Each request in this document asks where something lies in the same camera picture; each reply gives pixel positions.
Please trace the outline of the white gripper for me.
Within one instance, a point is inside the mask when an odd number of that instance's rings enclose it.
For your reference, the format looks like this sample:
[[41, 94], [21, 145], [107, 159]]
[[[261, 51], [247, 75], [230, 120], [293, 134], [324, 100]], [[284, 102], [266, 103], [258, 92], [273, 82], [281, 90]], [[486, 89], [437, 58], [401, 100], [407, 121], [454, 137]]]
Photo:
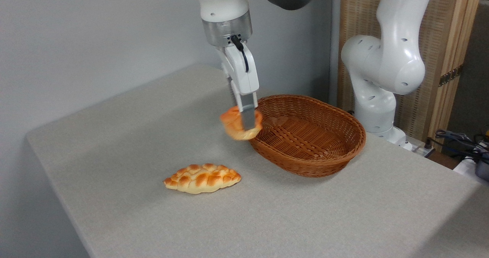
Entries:
[[255, 92], [259, 89], [259, 79], [253, 55], [246, 43], [243, 43], [243, 51], [237, 49], [234, 44], [218, 47], [218, 55], [222, 60], [223, 71], [228, 77], [233, 105], [238, 106], [243, 129], [254, 129], [255, 108], [258, 106]]

